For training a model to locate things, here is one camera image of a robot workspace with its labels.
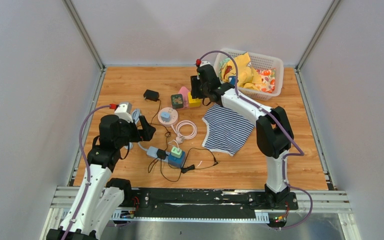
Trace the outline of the light blue power strip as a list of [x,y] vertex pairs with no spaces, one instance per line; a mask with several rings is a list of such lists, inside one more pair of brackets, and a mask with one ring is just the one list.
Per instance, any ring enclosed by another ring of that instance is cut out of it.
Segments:
[[162,161],[164,163],[168,163],[168,156],[170,153],[168,151],[163,150],[163,149],[160,149],[160,148],[157,148],[154,146],[150,146],[148,148],[146,154],[150,158],[157,159],[157,160]]

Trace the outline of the yellow power adapter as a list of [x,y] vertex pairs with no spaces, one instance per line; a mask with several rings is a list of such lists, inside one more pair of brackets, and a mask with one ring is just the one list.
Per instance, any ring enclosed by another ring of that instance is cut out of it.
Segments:
[[197,108],[200,107],[202,104],[202,101],[199,98],[193,98],[192,93],[187,93],[187,100],[188,100],[188,107],[189,108]]

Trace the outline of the pink triangular power strip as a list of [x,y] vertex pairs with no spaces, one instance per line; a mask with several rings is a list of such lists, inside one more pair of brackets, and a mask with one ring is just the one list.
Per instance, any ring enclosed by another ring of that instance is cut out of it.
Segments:
[[180,90],[178,91],[179,94],[182,95],[182,99],[183,99],[183,107],[182,109],[187,109],[189,107],[189,93],[190,93],[190,90],[187,89],[185,86],[182,86],[180,88]]

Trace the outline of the black adapter with cable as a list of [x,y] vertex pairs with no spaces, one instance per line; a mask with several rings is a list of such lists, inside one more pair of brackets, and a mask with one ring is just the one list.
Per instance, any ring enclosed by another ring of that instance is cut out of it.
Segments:
[[[150,146],[148,148],[144,148],[144,147],[142,147],[142,145],[140,143],[138,143],[138,146],[142,150],[146,151],[147,156],[150,158],[153,158],[151,163],[148,165],[148,168],[147,168],[148,173],[151,173],[152,170],[154,169],[155,165],[157,164],[157,162],[160,162],[159,170],[160,170],[160,174],[162,175],[162,177],[171,183],[176,183],[180,180],[182,174],[186,174],[187,172],[190,172],[190,171],[209,169],[209,168],[217,166],[220,163],[217,160],[216,156],[210,150],[205,149],[205,148],[191,147],[187,151],[183,151],[180,149],[180,151],[181,151],[180,157],[177,157],[171,151],[168,151],[169,137],[171,137],[172,132],[170,130],[168,130],[168,128],[166,126],[163,126],[162,124],[156,124],[156,125],[164,127],[164,129],[165,129],[164,137],[165,137],[166,148],[160,149],[160,148],[153,147],[153,146]],[[209,152],[211,157],[212,157],[212,161],[213,161],[212,165],[205,166],[205,167],[199,167],[195,164],[191,164],[189,166],[186,166],[186,162],[187,162],[188,158],[190,157],[192,150]],[[178,177],[176,180],[169,179],[168,177],[166,177],[166,175],[163,172],[163,163],[166,163],[172,169],[179,170],[179,174],[178,174]]]

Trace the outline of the light blue small charger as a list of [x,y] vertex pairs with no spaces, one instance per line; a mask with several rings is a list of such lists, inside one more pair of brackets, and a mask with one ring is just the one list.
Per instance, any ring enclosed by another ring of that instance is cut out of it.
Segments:
[[160,118],[163,122],[169,122],[171,120],[171,114],[169,112],[162,112]]

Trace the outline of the pink round power strip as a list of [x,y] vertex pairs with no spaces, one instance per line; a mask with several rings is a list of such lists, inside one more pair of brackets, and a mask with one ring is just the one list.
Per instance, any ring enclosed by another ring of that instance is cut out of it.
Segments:
[[[163,122],[161,119],[161,113],[162,112],[168,112],[171,115],[171,120],[169,122]],[[172,107],[164,107],[162,108],[158,114],[157,114],[157,119],[160,124],[166,126],[166,127],[171,127],[172,125],[175,125],[178,120],[179,120],[179,113],[176,109],[173,109]]]

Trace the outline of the dark green cube charger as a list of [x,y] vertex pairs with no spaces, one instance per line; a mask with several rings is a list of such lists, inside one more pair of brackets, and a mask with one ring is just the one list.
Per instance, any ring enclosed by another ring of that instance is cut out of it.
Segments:
[[181,93],[172,94],[170,96],[171,107],[175,110],[184,108],[184,99]]

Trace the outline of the blue cube charger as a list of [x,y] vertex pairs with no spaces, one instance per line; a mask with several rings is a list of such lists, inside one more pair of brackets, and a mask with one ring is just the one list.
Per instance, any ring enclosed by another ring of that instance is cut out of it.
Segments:
[[180,157],[174,156],[172,153],[168,155],[168,164],[172,167],[181,169],[184,167],[186,159],[186,153],[182,151]]

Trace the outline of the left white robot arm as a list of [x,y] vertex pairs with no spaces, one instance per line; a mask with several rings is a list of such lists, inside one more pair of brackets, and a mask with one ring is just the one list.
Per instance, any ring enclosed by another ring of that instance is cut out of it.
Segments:
[[141,128],[115,114],[101,118],[99,134],[86,157],[85,176],[74,202],[59,226],[48,231],[47,240],[99,240],[116,208],[132,203],[130,181],[111,175],[122,159],[124,146],[149,142],[156,132],[145,116],[138,119]]

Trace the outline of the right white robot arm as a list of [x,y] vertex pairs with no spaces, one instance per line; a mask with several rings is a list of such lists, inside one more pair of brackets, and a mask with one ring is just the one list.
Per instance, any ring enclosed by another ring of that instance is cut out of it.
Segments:
[[260,104],[240,93],[231,83],[222,83],[207,61],[198,62],[196,67],[197,74],[190,78],[192,96],[208,98],[255,126],[257,146],[266,157],[265,201],[270,208],[278,209],[291,191],[286,167],[294,136],[286,111],[280,106],[270,108]]

